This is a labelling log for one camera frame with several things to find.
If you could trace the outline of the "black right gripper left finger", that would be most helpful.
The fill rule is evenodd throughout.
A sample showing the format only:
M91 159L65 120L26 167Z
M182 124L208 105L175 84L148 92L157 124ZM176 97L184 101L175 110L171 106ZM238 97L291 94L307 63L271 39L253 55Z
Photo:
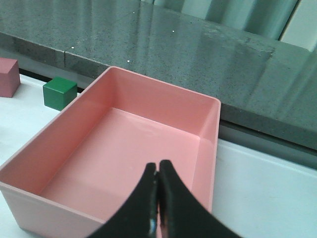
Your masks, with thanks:
M158 219L158 175L148 163L133 192L118 211L91 238L155 238Z

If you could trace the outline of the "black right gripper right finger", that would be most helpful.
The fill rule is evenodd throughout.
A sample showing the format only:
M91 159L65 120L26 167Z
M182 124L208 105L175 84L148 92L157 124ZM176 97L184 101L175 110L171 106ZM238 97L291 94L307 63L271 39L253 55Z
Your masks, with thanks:
M187 189L173 164L159 164L158 202L163 238L238 238Z

